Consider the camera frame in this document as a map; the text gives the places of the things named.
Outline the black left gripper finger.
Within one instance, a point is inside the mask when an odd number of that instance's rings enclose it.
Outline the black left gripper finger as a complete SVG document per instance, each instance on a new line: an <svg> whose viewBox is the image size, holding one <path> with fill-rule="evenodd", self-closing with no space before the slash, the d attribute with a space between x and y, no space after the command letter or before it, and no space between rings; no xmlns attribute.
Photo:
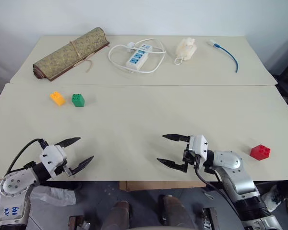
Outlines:
<svg viewBox="0 0 288 230"><path fill-rule="evenodd" d="M80 137L68 138L56 143L55 145L58 145L60 147L68 147L80 139L81 139Z"/></svg>
<svg viewBox="0 0 288 230"><path fill-rule="evenodd" d="M70 172L72 173L72 176L76 175L81 170L83 170L92 161L93 158L94 158L94 156L87 158L86 160L79 163L78 166L74 169L69 168Z"/></svg>

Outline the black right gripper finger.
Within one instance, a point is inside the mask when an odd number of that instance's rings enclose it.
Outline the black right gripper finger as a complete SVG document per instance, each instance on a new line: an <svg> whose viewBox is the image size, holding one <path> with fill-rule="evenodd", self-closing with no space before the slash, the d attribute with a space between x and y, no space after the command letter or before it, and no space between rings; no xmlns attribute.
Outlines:
<svg viewBox="0 0 288 230"><path fill-rule="evenodd" d="M162 137L173 140L173 141L184 141L184 142L190 141L190 136L184 136L180 134L165 134Z"/></svg>
<svg viewBox="0 0 288 230"><path fill-rule="evenodd" d="M187 172L187 169L188 169L187 163L178 165L174 161L170 161L170 160L166 160L166 159L157 158L157 160L169 168L172 168L172 169L175 169L178 171L182 171L185 173Z"/></svg>

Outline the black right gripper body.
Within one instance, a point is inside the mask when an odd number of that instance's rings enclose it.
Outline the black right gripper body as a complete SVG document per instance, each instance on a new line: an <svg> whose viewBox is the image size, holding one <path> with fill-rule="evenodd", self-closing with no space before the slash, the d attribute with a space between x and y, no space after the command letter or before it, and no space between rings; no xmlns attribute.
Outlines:
<svg viewBox="0 0 288 230"><path fill-rule="evenodd" d="M186 149L184 150L183 154L183 172L187 172L188 165L192 165L194 168L198 166L197 160L198 156L195 154L195 151L193 149L193 146L195 144L195 136L189 137L189 142L187 144Z"/></svg>

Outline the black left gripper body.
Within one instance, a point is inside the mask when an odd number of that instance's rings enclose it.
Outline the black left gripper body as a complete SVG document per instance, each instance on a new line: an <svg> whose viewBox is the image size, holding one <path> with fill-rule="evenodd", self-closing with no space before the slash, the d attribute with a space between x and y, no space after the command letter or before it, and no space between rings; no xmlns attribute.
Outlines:
<svg viewBox="0 0 288 230"><path fill-rule="evenodd" d="M56 176L60 175L61 173L65 172L69 177L73 176L73 169L67 165L67 161L64 160L61 165L57 166L54 170Z"/></svg>

